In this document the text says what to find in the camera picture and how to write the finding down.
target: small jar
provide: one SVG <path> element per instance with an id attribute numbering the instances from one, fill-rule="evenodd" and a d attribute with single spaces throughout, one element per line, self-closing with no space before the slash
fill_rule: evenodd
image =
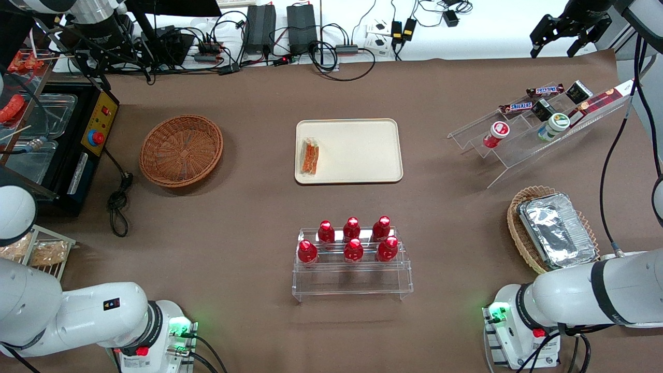
<path id="1" fill-rule="evenodd" d="M 571 120 L 566 114 L 555 113 L 548 119 L 545 125 L 538 130 L 538 136 L 543 141 L 552 141 L 569 127 Z"/>
<path id="2" fill-rule="evenodd" d="M 496 121 L 491 126 L 491 132 L 483 138 L 483 144 L 492 149 L 499 144 L 502 139 L 509 135 L 509 125 L 503 121 Z"/>

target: packaged food item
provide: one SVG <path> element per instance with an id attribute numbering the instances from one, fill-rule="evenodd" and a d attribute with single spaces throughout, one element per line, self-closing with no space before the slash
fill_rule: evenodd
<path id="1" fill-rule="evenodd" d="M 347 223 L 343 226 L 343 242 L 350 242 L 353 238 L 359 238 L 361 227 L 359 227 L 359 220 L 352 216 L 347 219 Z"/>
<path id="2" fill-rule="evenodd" d="M 531 98 L 556 96 L 558 94 L 564 93 L 564 86 L 558 84 L 557 86 L 552 87 L 529 88 L 525 90 L 525 92 L 527 93 L 527 96 L 530 96 Z"/>
<path id="3" fill-rule="evenodd" d="M 538 136 L 543 141 L 552 141 L 569 127 L 569 117 L 566 114 L 555 113 L 548 119 L 545 125 L 538 130 Z"/>
<path id="4" fill-rule="evenodd" d="M 9 246 L 3 246 L 0 248 L 0 258 L 5 258 L 9 260 L 21 259 L 28 252 L 28 247 L 30 246 L 30 240 L 32 239 L 32 233 L 28 232 L 20 240 L 14 242 Z"/>
<path id="5" fill-rule="evenodd" d="M 521 202 L 518 213 L 549 269 L 571 267 L 599 258 L 566 194 L 555 193 Z"/>
<path id="6" fill-rule="evenodd" d="M 299 258 L 302 263 L 317 263 L 318 248 L 309 240 L 301 240 L 297 247 L 297 258 Z"/>
<path id="7" fill-rule="evenodd" d="M 320 147 L 315 139 L 306 138 L 302 144 L 302 173 L 315 175 L 318 170 Z"/>
<path id="8" fill-rule="evenodd" d="M 583 118 L 589 114 L 597 112 L 601 108 L 610 105 L 619 105 L 621 101 L 626 100 L 626 97 L 631 94 L 633 87 L 633 80 L 623 82 L 617 87 L 611 88 L 598 96 L 594 96 L 587 101 L 582 102 L 577 108 L 569 113 L 571 119 L 570 128 L 575 127 Z"/>
<path id="9" fill-rule="evenodd" d="M 508 124 L 503 121 L 496 121 L 491 125 L 491 132 L 483 138 L 483 144 L 492 149 L 509 135 L 509 131 Z"/>
<path id="10" fill-rule="evenodd" d="M 529 102 L 521 102 L 519 104 L 511 104 L 511 105 L 500 105 L 499 106 L 499 111 L 502 114 L 510 114 L 510 113 L 518 113 L 518 112 L 525 112 L 527 110 L 532 109 L 534 106 L 534 103 L 529 101 Z"/>
<path id="11" fill-rule="evenodd" d="M 381 216 L 373 225 L 373 234 L 371 235 L 371 242 L 382 242 L 391 231 L 391 220 L 388 216 Z"/>
<path id="12" fill-rule="evenodd" d="M 40 242 L 30 256 L 31 267 L 48 267 L 63 262 L 67 258 L 69 243 L 65 241 Z"/>
<path id="13" fill-rule="evenodd" d="M 547 121 L 550 119 L 550 117 L 552 117 L 553 114 L 556 113 L 556 110 L 546 101 L 545 98 L 542 98 L 541 100 L 538 100 L 536 104 L 534 104 L 532 113 L 534 113 L 534 115 L 536 115 L 540 121 Z"/>
<path id="14" fill-rule="evenodd" d="M 353 238 L 345 245 L 343 256 L 345 256 L 347 263 L 361 261 L 361 258 L 364 256 L 364 247 L 361 245 L 359 238 Z"/>
<path id="15" fill-rule="evenodd" d="M 334 230 L 329 220 L 322 220 L 320 228 L 318 228 L 318 241 L 327 244 L 334 243 Z"/>
<path id="16" fill-rule="evenodd" d="M 573 83 L 573 86 L 566 91 L 566 95 L 573 101 L 575 104 L 580 104 L 582 101 L 594 96 L 594 93 L 585 87 L 585 84 L 582 84 L 581 81 L 576 80 Z"/>
<path id="17" fill-rule="evenodd" d="M 398 238 L 389 236 L 380 243 L 375 252 L 376 261 L 391 261 L 398 254 Z"/>

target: power strip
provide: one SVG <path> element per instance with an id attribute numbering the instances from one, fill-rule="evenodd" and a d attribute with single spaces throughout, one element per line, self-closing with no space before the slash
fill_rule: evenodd
<path id="1" fill-rule="evenodd" d="M 238 8 L 256 5 L 257 0 L 216 0 L 216 3 L 219 5 L 219 9 Z"/>

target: brown wicker basket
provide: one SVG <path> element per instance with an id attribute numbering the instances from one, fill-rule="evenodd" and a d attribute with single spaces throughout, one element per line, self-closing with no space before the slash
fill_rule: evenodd
<path id="1" fill-rule="evenodd" d="M 150 131 L 139 164 L 154 184 L 184 187 L 204 179 L 221 159 L 222 150 L 219 126 L 199 115 L 180 115 Z"/>
<path id="2" fill-rule="evenodd" d="M 548 269 L 546 264 L 543 262 L 543 259 L 541 259 L 541 255 L 536 249 L 536 246 L 534 246 L 534 242 L 532 242 L 530 234 L 522 224 L 520 216 L 518 215 L 517 208 L 518 205 L 523 201 L 548 196 L 553 193 L 555 193 L 555 190 L 553 188 L 548 188 L 547 186 L 529 186 L 518 192 L 518 194 L 513 197 L 511 205 L 509 206 L 509 210 L 507 211 L 507 223 L 509 224 L 509 232 L 511 233 L 513 241 L 516 243 L 516 247 L 518 248 L 520 256 L 522 256 L 522 258 L 525 259 L 525 262 L 539 274 L 546 273 L 550 271 L 550 269 Z M 589 234 L 589 237 L 591 238 L 591 241 L 594 243 L 594 247 L 598 252 L 599 246 L 596 244 L 596 237 L 594 237 L 594 232 L 591 231 L 587 219 L 585 219 L 582 212 L 578 210 L 575 212 L 578 214 L 580 221 L 587 230 L 587 233 Z"/>

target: red knob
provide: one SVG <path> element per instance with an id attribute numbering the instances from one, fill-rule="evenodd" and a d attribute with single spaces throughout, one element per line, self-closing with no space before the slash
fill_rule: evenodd
<path id="1" fill-rule="evenodd" d="M 534 338 L 541 338 L 543 336 L 546 336 L 546 331 L 543 329 L 534 329 L 532 331 L 532 334 L 534 335 Z"/>
<path id="2" fill-rule="evenodd" d="M 103 143 L 103 140 L 104 140 L 103 133 L 97 131 L 97 132 L 92 134 L 92 141 L 96 145 L 101 145 Z"/>
<path id="3" fill-rule="evenodd" d="M 138 355 L 138 356 L 147 356 L 148 352 L 150 352 L 149 347 L 142 346 L 142 347 L 136 348 L 136 355 Z"/>

